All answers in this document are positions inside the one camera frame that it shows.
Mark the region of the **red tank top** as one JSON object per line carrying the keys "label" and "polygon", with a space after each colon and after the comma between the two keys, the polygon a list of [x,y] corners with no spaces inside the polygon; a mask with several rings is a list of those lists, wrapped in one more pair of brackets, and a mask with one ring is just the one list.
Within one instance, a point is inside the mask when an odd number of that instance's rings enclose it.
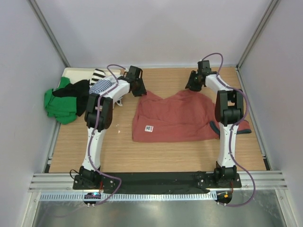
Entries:
{"label": "red tank top", "polygon": [[152,92],[140,97],[132,122],[135,142],[187,142],[218,139],[215,104],[190,90],[161,98]]}

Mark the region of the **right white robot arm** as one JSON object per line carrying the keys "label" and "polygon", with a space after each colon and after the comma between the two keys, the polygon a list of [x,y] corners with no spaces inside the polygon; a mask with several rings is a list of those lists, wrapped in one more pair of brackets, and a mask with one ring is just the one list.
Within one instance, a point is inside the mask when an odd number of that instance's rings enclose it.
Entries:
{"label": "right white robot arm", "polygon": [[237,175],[234,155],[239,128],[237,122],[244,116],[243,95],[224,82],[218,72],[212,71],[208,60],[200,60],[197,65],[198,69],[190,73],[185,88],[198,92],[204,86],[216,93],[214,115],[220,130],[220,152],[213,181],[218,187],[225,187]]}

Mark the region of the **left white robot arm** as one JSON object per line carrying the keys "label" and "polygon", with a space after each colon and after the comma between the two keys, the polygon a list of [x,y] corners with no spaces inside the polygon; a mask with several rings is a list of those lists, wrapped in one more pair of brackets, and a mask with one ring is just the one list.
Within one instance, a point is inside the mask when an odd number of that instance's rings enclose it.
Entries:
{"label": "left white robot arm", "polygon": [[107,66],[110,76],[100,79],[90,88],[85,111],[88,142],[85,158],[74,178],[74,184],[90,189],[96,189],[104,176],[100,171],[100,156],[105,133],[112,123],[115,104],[130,92],[134,97],[147,94],[142,69],[130,66],[129,69],[124,68],[123,75],[117,77],[110,70],[111,66]]}

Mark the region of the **green tank top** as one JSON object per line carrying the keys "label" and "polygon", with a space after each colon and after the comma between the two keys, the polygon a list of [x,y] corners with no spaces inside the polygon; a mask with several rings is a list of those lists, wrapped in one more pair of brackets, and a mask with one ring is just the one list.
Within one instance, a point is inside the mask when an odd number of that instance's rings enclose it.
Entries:
{"label": "green tank top", "polygon": [[47,90],[44,94],[44,108],[48,117],[53,117],[61,124],[69,124],[77,119],[77,106],[75,97],[57,97],[53,94],[61,88],[71,84],[70,79],[61,77],[60,84],[56,90]]}

